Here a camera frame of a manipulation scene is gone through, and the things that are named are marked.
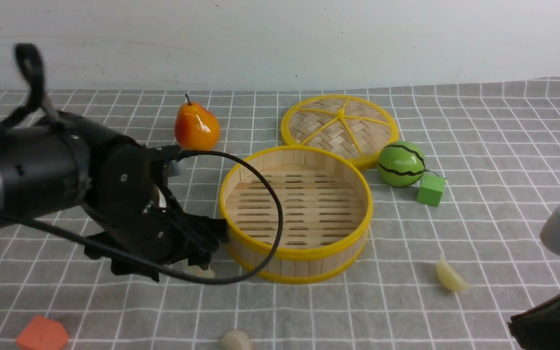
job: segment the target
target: black robotic arm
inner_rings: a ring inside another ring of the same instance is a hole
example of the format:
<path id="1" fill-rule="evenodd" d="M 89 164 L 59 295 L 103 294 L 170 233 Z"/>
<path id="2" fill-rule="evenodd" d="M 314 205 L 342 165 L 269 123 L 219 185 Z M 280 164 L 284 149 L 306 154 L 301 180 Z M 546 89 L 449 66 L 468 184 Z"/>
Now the black robotic arm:
<path id="1" fill-rule="evenodd" d="M 57 111 L 44 92 L 42 58 L 33 44 L 17 44 L 15 56 L 31 91 L 25 106 L 0 122 L 0 228 L 24 224 L 85 246 L 91 259 L 111 258 L 115 275 L 131 273 L 158 281 L 163 273 L 204 283 L 235 283 L 252 277 L 280 244 L 282 208 L 266 179 L 238 157 L 187 151 L 177 145 L 147 148 L 82 116 Z M 41 108 L 45 116 L 18 125 Z M 256 175 L 278 208 L 278 236 L 254 270 L 230 279 L 203 279 L 165 267 L 187 259 L 209 267 L 211 255 L 229 241 L 225 219 L 184 212 L 167 187 L 176 162 L 199 155 L 238 162 Z M 81 206 L 104 230 L 82 237 L 35 218 Z"/>

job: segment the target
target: yellow rim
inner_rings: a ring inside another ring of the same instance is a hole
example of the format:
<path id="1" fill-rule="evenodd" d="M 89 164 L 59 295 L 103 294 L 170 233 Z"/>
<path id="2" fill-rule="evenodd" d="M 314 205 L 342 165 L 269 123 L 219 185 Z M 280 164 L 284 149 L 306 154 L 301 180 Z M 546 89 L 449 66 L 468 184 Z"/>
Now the yellow rim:
<path id="1" fill-rule="evenodd" d="M 311 102 L 314 102 L 314 101 L 317 101 L 317 100 L 323 100 L 325 98 L 345 98 L 345 102 L 344 102 L 344 104 L 341 108 L 343 110 L 345 109 L 345 106 L 347 105 L 347 102 L 349 102 L 351 100 L 358 101 L 361 104 L 365 104 L 365 105 L 368 105 L 368 106 L 374 108 L 376 111 L 378 111 L 379 113 L 381 113 L 384 116 L 384 118 L 386 119 L 387 122 L 372 120 L 371 118 L 367 118 L 367 117 L 345 116 L 345 118 L 361 119 L 361 120 L 366 120 L 367 122 L 375 122 L 375 123 L 378 123 L 378 124 L 386 124 L 386 125 L 390 126 L 390 138 L 389 138 L 387 144 L 391 143 L 391 142 L 395 142 L 399 139 L 399 129 L 397 127 L 397 124 L 396 124 L 395 120 L 382 107 L 377 106 L 376 104 L 374 104 L 370 101 L 367 101 L 363 98 L 360 98 L 360 97 L 354 97 L 354 96 L 348 96 L 348 95 L 322 95 L 322 96 L 312 97 L 312 98 L 309 98 L 309 99 L 304 100 L 302 102 L 299 102 L 298 104 L 291 107 L 291 109 L 289 109 L 284 114 L 284 117 L 282 118 L 282 122 L 280 123 L 280 133 L 282 134 L 282 141 L 284 142 L 284 144 L 287 144 L 289 146 L 304 146 L 305 143 L 311 141 L 311 139 L 314 137 L 314 135 L 316 133 L 320 132 L 322 129 L 329 126 L 329 124 L 332 124 L 332 122 L 335 122 L 336 120 L 338 120 L 338 119 L 334 118 L 333 120 L 328 122 L 326 125 L 322 126 L 322 128 L 318 129 L 312 135 L 310 135 L 308 138 L 306 138 L 306 140 L 304 140 L 304 142 L 302 142 L 301 144 L 298 143 L 297 141 L 295 141 L 295 139 L 291 135 L 291 130 L 289 129 L 289 121 L 291 120 L 291 117 L 293 117 L 293 114 L 298 110 L 300 110 L 300 111 L 316 111 L 317 109 L 302 109 L 301 107 L 305 106 L 307 104 L 310 104 Z M 333 114 L 332 112 L 325 111 L 325 110 L 321 110 L 321 112 L 326 113 L 326 114 Z M 347 133 L 349 133 L 349 135 L 351 136 L 351 139 L 353 140 L 354 137 L 353 137 L 353 133 L 351 132 L 351 129 L 349 129 L 346 122 L 344 122 L 344 121 L 342 121 L 342 122 L 343 122 L 343 125 L 344 125 L 345 129 L 347 129 Z M 356 148 L 358 148 L 358 151 L 360 151 L 360 154 L 362 154 L 362 151 L 360 150 L 360 146 L 358 144 L 355 144 L 355 146 L 356 146 Z M 375 166 L 375 164 L 377 164 L 377 157 L 378 156 L 379 156 L 379 154 L 375 153 L 375 154 L 368 155 L 368 156 L 362 156 L 362 157 L 346 159 L 346 160 L 350 164 L 352 164 L 353 166 L 358 168 L 359 170 L 364 170 L 364 169 L 373 168 Z"/>
<path id="2" fill-rule="evenodd" d="M 283 284 L 310 284 L 310 283 L 318 283 L 321 281 L 329 280 L 332 277 L 340 275 L 347 268 L 349 268 L 349 266 L 351 266 L 351 264 L 353 264 L 358 259 L 358 257 L 360 257 L 360 254 L 362 254 L 362 250 L 364 250 L 364 246 L 366 245 L 366 243 L 367 240 L 365 239 L 364 243 L 362 243 L 362 246 L 360 246 L 360 250 L 358 250 L 358 252 L 355 253 L 355 255 L 351 257 L 351 259 L 349 259 L 347 262 L 345 262 L 344 264 L 342 264 L 341 266 L 339 266 L 338 268 L 330 272 L 323 273 L 322 275 L 316 275 L 313 277 L 290 277 L 290 276 L 276 275 L 274 273 L 269 273 L 265 271 L 261 271 L 256 275 L 267 281 L 283 283 Z M 238 253 L 236 253 L 235 250 L 231 248 L 231 246 L 228 246 L 227 250 L 229 254 L 233 257 L 233 259 L 235 259 L 235 261 L 238 264 L 240 264 L 240 266 L 242 266 L 244 269 L 249 271 L 254 269 L 254 266 L 251 266 L 250 264 L 243 261 L 242 257 L 238 255 Z"/>
<path id="3" fill-rule="evenodd" d="M 369 224 L 371 222 L 371 217 L 373 216 L 373 197 L 371 197 L 371 190 L 367 184 L 367 180 L 364 178 L 364 176 L 362 176 L 362 173 L 360 173 L 360 171 L 356 169 L 355 166 L 351 165 L 351 163 L 349 163 L 346 159 L 334 155 L 334 153 L 325 151 L 324 149 L 318 149 L 313 147 L 279 146 L 279 147 L 268 148 L 265 149 L 264 151 L 254 153 L 250 157 L 247 157 L 245 161 L 250 161 L 253 158 L 260 157 L 262 155 L 266 155 L 267 153 L 271 153 L 274 151 L 282 151 L 283 149 L 303 150 L 308 152 L 322 153 L 324 155 L 333 157 L 336 160 L 344 163 L 347 167 L 349 167 L 349 169 L 351 169 L 351 171 L 353 171 L 354 174 L 358 176 L 358 179 L 360 179 L 360 184 L 362 184 L 362 186 L 364 186 L 364 188 L 367 191 L 367 212 L 365 213 L 364 220 L 362 220 L 362 223 L 360 223 L 358 228 L 356 228 L 352 233 L 350 233 L 347 237 L 343 238 L 342 240 L 338 242 L 334 242 L 333 244 L 327 246 L 321 246 L 320 248 L 312 248 L 306 250 L 280 247 L 278 248 L 278 250 L 276 250 L 276 255 L 275 255 L 276 258 L 287 259 L 292 261 L 315 261 L 317 259 L 322 259 L 330 255 L 334 255 L 336 253 L 342 252 L 343 250 L 345 250 L 346 248 L 354 244 L 356 241 L 358 241 L 360 237 L 362 237 L 362 235 L 368 229 Z M 255 250 L 255 252 L 267 254 L 271 249 L 271 246 L 269 244 L 265 244 L 262 243 L 261 241 L 253 239 L 252 237 L 249 237 L 247 233 L 243 232 L 235 224 L 235 222 L 232 221 L 231 217 L 229 217 L 226 210 L 226 205 L 222 201 L 222 198 L 224 198 L 224 192 L 226 191 L 226 185 L 229 178 L 231 178 L 233 173 L 235 171 L 238 171 L 239 168 L 240 165 L 237 164 L 230 170 L 230 172 L 226 175 L 226 177 L 224 177 L 224 181 L 222 182 L 222 188 L 220 188 L 220 197 L 219 197 L 220 213 L 222 214 L 222 217 L 226 219 L 226 221 L 228 222 L 231 228 L 232 239 L 237 239 L 248 248 Z"/>

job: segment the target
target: white wall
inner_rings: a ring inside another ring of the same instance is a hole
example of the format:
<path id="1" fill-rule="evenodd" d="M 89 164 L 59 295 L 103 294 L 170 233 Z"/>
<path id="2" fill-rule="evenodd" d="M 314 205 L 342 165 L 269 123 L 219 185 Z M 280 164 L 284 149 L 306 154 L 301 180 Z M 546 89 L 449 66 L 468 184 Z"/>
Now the white wall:
<path id="1" fill-rule="evenodd" d="M 560 76 L 560 0 L 0 0 L 51 88 L 335 89 Z"/>

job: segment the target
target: black cable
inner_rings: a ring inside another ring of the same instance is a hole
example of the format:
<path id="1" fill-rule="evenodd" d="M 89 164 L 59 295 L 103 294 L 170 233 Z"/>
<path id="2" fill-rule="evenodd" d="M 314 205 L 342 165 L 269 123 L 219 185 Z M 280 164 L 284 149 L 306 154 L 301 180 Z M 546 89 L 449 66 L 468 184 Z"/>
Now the black cable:
<path id="1" fill-rule="evenodd" d="M 34 44 L 16 44 L 14 59 L 30 89 L 25 106 L 14 109 L 11 115 L 0 121 L 0 124 L 6 128 L 14 128 L 23 122 L 25 117 L 38 110 L 44 99 L 44 68 L 38 48 Z"/>
<path id="2" fill-rule="evenodd" d="M 41 221 L 38 221 L 36 219 L 24 219 L 24 218 L 21 218 L 21 217 L 14 217 L 13 215 L 9 215 L 8 213 L 6 213 L 2 210 L 0 210 L 0 219 L 4 219 L 4 220 L 10 221 L 10 222 L 15 222 L 16 224 L 22 224 L 23 226 L 28 226 L 29 228 L 35 228 L 37 230 L 42 230 L 42 231 L 51 233 L 53 235 L 56 235 L 57 237 L 67 239 L 69 241 L 72 241 L 72 242 L 75 242 L 75 243 L 78 243 L 78 244 L 81 244 L 81 245 L 84 245 L 84 246 L 90 246 L 92 248 L 95 248 L 95 249 L 98 249 L 98 250 L 102 251 L 103 255 L 105 257 L 111 257 L 112 259 L 117 259 L 117 260 L 120 260 L 120 261 L 125 261 L 125 262 L 128 262 L 128 263 L 136 264 L 137 266 L 140 266 L 140 267 L 142 267 L 146 270 L 160 272 L 160 273 L 163 273 L 164 275 L 167 275 L 169 277 L 174 277 L 175 279 L 188 281 L 188 282 L 192 282 L 192 283 L 209 284 L 209 285 L 232 284 L 232 283 L 238 283 L 238 282 L 244 281 L 246 279 L 249 279 L 250 277 L 255 276 L 256 273 L 259 273 L 260 271 L 262 271 L 262 269 L 265 268 L 265 266 L 267 266 L 267 264 L 269 264 L 271 259 L 273 259 L 274 255 L 276 254 L 276 250 L 278 250 L 278 246 L 280 246 L 280 238 L 282 237 L 282 223 L 284 221 L 284 219 L 282 217 L 282 204 L 280 203 L 280 199 L 278 198 L 278 195 L 276 195 L 274 190 L 271 188 L 271 185 L 269 184 L 269 182 L 267 182 L 267 180 L 264 178 L 264 176 L 261 175 L 261 173 L 259 173 L 253 166 L 251 166 L 249 163 L 242 160 L 241 158 L 235 157 L 233 155 L 229 155 L 228 153 L 217 152 L 217 151 L 184 151 L 182 153 L 181 159 L 194 157 L 194 156 L 198 156 L 198 155 L 211 155 L 211 156 L 228 158 L 228 159 L 231 159 L 232 161 L 235 161 L 235 162 L 239 163 L 240 165 L 244 166 L 245 168 L 247 168 L 247 170 L 250 170 L 258 178 L 258 180 L 260 180 L 262 182 L 262 185 L 265 186 L 265 188 L 267 188 L 267 190 L 271 194 L 271 197 L 273 198 L 274 202 L 276 203 L 276 208 L 278 208 L 278 232 L 276 234 L 276 239 L 275 239 L 273 245 L 271 246 L 271 250 L 269 251 L 269 254 L 267 255 L 267 257 L 265 257 L 265 259 L 263 259 L 262 262 L 260 264 L 258 264 L 258 266 L 256 266 L 250 272 L 244 273 L 244 274 L 239 275 L 239 276 L 227 277 L 227 278 L 224 278 L 224 279 L 206 279 L 204 277 L 189 275 L 188 273 L 180 272 L 180 271 L 174 270 L 173 268 L 165 267 L 163 265 L 154 263 L 154 262 L 149 261 L 147 259 L 143 259 L 141 257 L 138 257 L 137 255 L 133 255 L 131 253 L 123 252 L 121 250 L 115 249 L 111 246 L 102 244 L 102 243 L 97 242 L 97 241 L 92 241 L 91 239 L 87 239 L 84 236 L 78 235 L 78 234 L 76 234 L 74 232 L 71 232 L 69 230 L 65 230 L 64 228 L 59 228 L 57 226 L 46 224 L 45 222 L 41 222 Z"/>

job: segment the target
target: plastic fruit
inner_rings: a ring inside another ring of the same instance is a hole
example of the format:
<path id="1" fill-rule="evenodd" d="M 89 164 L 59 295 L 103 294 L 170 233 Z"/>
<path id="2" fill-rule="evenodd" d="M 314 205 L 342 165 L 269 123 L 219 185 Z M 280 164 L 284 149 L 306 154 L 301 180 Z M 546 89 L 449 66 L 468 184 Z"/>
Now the plastic fruit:
<path id="1" fill-rule="evenodd" d="M 389 143 L 380 152 L 377 171 L 384 182 L 405 187 L 418 181 L 425 172 L 425 155 L 415 144 L 407 141 Z"/>
<path id="2" fill-rule="evenodd" d="M 220 124 L 213 113 L 204 109 L 198 102 L 187 102 L 178 109 L 174 136 L 184 149 L 210 151 L 220 139 Z"/>
<path id="3" fill-rule="evenodd" d="M 464 292 L 473 287 L 446 262 L 444 255 L 436 264 L 436 274 L 442 286 L 451 292 Z"/>

